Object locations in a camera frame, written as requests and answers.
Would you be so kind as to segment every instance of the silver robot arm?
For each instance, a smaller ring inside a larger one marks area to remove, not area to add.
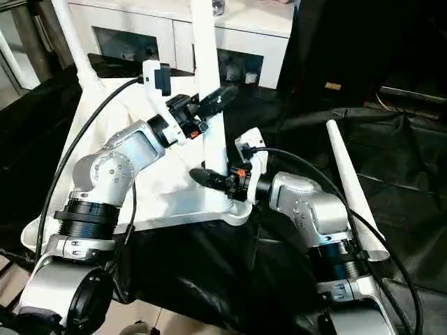
[[[160,114],[137,121],[75,164],[73,192],[54,215],[61,221],[59,234],[50,237],[25,286],[18,320],[31,318],[66,334],[91,334],[102,325],[113,289],[104,267],[114,257],[113,232],[136,176],[163,157],[166,147],[205,132],[206,119],[234,97],[233,87],[200,102],[198,96],[178,95],[163,107],[169,122]]]
[[[236,200],[255,204],[267,199],[272,210],[292,220],[305,243],[318,293],[328,307],[318,319],[321,333],[396,335],[367,266],[367,254],[353,240],[343,202],[306,177],[279,172],[273,179],[265,178],[267,152],[250,150],[265,146],[257,128],[235,144],[249,167],[232,167],[229,176],[201,169],[193,169],[190,175]]]
[[[318,320],[322,332],[396,335],[342,201],[315,181],[285,172],[274,176],[268,196],[270,208],[286,214],[303,237],[318,293],[331,307]]]

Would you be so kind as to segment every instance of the white cabinet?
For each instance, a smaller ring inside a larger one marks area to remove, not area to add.
[[[189,22],[174,21],[177,68],[194,70],[193,30]],[[286,53],[287,38],[216,27],[216,45],[229,50],[262,57],[259,86],[275,89]]]
[[[86,52],[136,61],[155,57],[194,72],[190,0],[69,3]],[[260,86],[275,89],[292,20],[293,4],[226,0],[225,13],[215,19],[221,77],[232,73],[239,82],[255,77]]]
[[[70,9],[86,53],[128,60],[146,53],[177,67],[172,20],[74,3]]]

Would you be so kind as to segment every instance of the black fabric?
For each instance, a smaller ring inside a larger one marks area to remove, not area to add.
[[[138,72],[103,59],[94,65],[109,76]],[[26,255],[20,232],[40,211],[80,92],[68,69],[0,112],[3,251]],[[291,101],[276,91],[242,88],[224,114],[229,158],[238,159],[234,139],[258,126],[269,145],[309,159],[339,184],[325,129],[326,120],[337,119],[376,222],[420,288],[424,334],[445,333],[447,128],[365,108],[304,114]],[[315,177],[283,159],[270,163],[270,174]],[[316,334],[318,299],[301,250],[289,220],[260,204],[240,227],[213,221],[135,233],[120,281],[138,299],[239,332]],[[391,264],[384,273],[413,318],[400,275]]]

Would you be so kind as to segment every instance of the white plastic part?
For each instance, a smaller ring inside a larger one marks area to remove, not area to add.
[[[91,67],[87,55],[82,49],[78,34],[71,19],[70,8],[66,0],[52,0],[54,11],[61,25],[65,39],[68,43],[71,56],[75,61],[78,70],[79,84],[82,88],[90,85],[92,81],[98,81],[95,71]]]
[[[13,52],[9,48],[8,42],[0,31],[0,51],[5,57],[6,62],[10,66],[15,78],[19,82],[20,86],[24,89],[33,89],[35,86],[28,81],[27,77],[24,75],[22,69],[20,68],[17,59],[15,59]]]
[[[20,241],[22,242],[22,245],[33,252],[36,252],[36,235],[40,219],[41,218],[38,217],[28,223],[28,225],[22,230],[22,234],[20,235]],[[47,216],[47,219],[45,220],[45,230],[43,232],[42,253],[47,247],[50,236],[59,231],[59,226],[60,223],[58,220],[51,216]]]
[[[191,0],[191,16],[193,25],[194,56],[196,58],[196,79],[198,95],[202,100],[221,86],[219,62],[217,61],[216,36],[214,33],[214,17],[212,0]],[[218,113],[207,120],[208,130],[203,135],[205,166],[207,169],[227,175],[227,155],[224,114]],[[222,192],[215,192],[216,208],[231,207],[233,201]]]
[[[358,181],[354,166],[349,158],[346,146],[344,145],[337,122],[335,122],[335,120],[329,120],[326,123],[326,127],[328,129],[335,160],[337,161],[337,167],[340,174],[340,179],[343,183],[346,200],[348,201],[350,208],[360,214],[367,222],[369,222],[369,224],[372,225],[372,227],[374,227],[375,230],[379,232],[365,194],[363,193],[362,186]],[[354,218],[354,221],[358,230],[360,243],[362,244],[362,247],[368,251],[369,259],[373,262],[387,259],[389,257],[389,253],[385,247],[382,246],[380,241],[357,218]]]
[[[242,149],[244,147],[256,147],[261,148],[265,147],[264,139],[261,135],[261,132],[257,128],[252,128],[241,136],[239,136],[235,140],[235,145],[237,150],[239,151],[239,155],[243,162],[251,163],[251,177],[249,182],[249,187],[247,189],[247,200],[255,204],[256,203],[256,187],[258,185],[258,180],[262,174],[267,172],[267,161],[268,161],[268,152],[260,151],[253,155],[248,161],[244,155],[242,154]]]

